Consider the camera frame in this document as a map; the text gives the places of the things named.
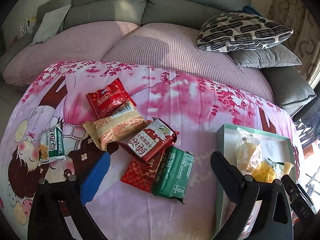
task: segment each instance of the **pink flower pattern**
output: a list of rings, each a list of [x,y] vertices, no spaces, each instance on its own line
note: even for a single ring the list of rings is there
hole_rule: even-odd
[[[25,103],[27,100],[30,100],[30,97],[32,97],[33,94],[36,95],[42,90],[42,87],[52,84],[52,82],[60,76],[75,75],[77,71],[82,71],[83,73],[89,74],[87,75],[89,78],[95,77],[93,74],[98,72],[102,73],[100,74],[100,77],[122,76],[123,72],[127,73],[128,77],[132,77],[133,75],[136,77],[140,73],[139,71],[136,71],[138,67],[148,68],[148,73],[152,73],[145,76],[141,75],[141,79],[149,80],[148,83],[158,81],[163,83],[161,90],[159,90],[161,95],[165,95],[169,91],[169,88],[166,88],[166,86],[171,86],[172,84],[174,84],[172,87],[173,91],[177,90],[182,92],[188,92],[191,85],[195,85],[198,88],[200,96],[206,98],[208,102],[211,102],[208,113],[213,118],[220,118],[220,115],[222,117],[223,114],[224,116],[228,114],[231,117],[229,120],[233,124],[246,125],[250,122],[250,119],[255,120],[257,118],[256,115],[259,114],[255,111],[257,107],[264,107],[265,109],[268,108],[269,113],[283,112],[283,110],[278,106],[275,106],[255,95],[241,91],[230,85],[223,85],[206,78],[190,78],[191,76],[179,71],[163,70],[159,72],[160,68],[152,66],[96,61],[60,61],[51,65],[30,85],[27,93],[21,99],[21,103]]]

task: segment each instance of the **green box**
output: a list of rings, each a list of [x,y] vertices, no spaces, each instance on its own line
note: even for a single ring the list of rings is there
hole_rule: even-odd
[[[291,141],[289,138],[265,132],[262,130],[257,130],[253,128],[243,127],[234,124],[224,124],[217,131],[217,151],[221,152],[222,155],[229,161],[230,164],[237,166],[236,164],[236,143],[238,139],[243,137],[237,131],[237,128],[240,127],[249,133],[251,133],[255,138],[260,140],[262,147],[262,160],[266,161],[268,157],[275,162],[291,162],[294,163],[294,155],[292,151]],[[278,150],[278,152],[282,152],[283,156],[273,155],[271,152],[271,148],[273,150]],[[296,181],[296,171],[295,167],[291,169],[289,176],[293,181]],[[211,239],[213,239],[217,233],[220,231],[222,218],[228,209],[227,206],[228,197],[225,195],[221,184],[218,182],[217,184],[217,198],[216,198],[216,224],[213,225],[213,231]]]
[[[166,149],[155,181],[152,193],[156,196],[178,199],[183,203],[183,197],[188,185],[194,156],[173,146]]]
[[[50,163],[56,160],[65,160],[65,149],[63,145],[62,131],[59,127],[52,128],[42,133],[40,137],[41,163]]]

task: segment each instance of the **curtain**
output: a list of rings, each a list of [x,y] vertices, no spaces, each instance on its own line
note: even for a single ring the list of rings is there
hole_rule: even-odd
[[[320,72],[320,28],[301,0],[273,0],[268,18],[293,29],[282,44],[301,60],[297,66],[309,82]]]

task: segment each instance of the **pillow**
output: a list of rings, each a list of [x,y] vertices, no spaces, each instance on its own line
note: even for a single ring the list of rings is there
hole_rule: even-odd
[[[46,13],[31,45],[38,42],[46,42],[47,39],[54,37],[57,34],[70,6],[71,5],[67,5]]]
[[[239,67],[285,67],[301,65],[300,59],[282,44],[268,49],[234,50],[230,56]]]
[[[24,86],[31,84],[45,68],[57,61],[101,61],[116,43],[137,28],[139,26],[134,23],[112,21],[69,28],[46,43],[37,43],[16,52],[17,55],[4,69],[4,80],[8,84]]]
[[[229,12],[204,23],[197,48],[216,52],[266,49],[285,41],[292,33],[292,29],[258,15]]]
[[[260,69],[237,67],[228,53],[197,49],[198,34],[199,30],[175,24],[146,24],[115,44],[103,61],[182,71],[274,102],[270,85]]]

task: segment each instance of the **pink bedsheet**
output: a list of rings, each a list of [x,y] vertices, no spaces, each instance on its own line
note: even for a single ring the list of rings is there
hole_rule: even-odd
[[[0,208],[21,239],[27,239],[38,180],[57,182],[70,174],[80,175],[101,156],[81,127],[96,119],[85,94],[116,78],[145,119],[159,117],[180,132],[175,146],[194,154],[195,163],[182,205],[122,183],[131,157],[116,143],[110,144],[110,169],[86,205],[108,239],[209,239],[216,196],[210,156],[216,149],[216,131],[225,123],[289,137],[299,177],[303,152],[293,122],[284,110],[264,99],[205,78],[146,65],[58,62],[31,84],[13,111],[0,145]],[[63,129],[67,160],[39,166],[40,134],[56,125]],[[66,220],[76,235],[74,225]]]

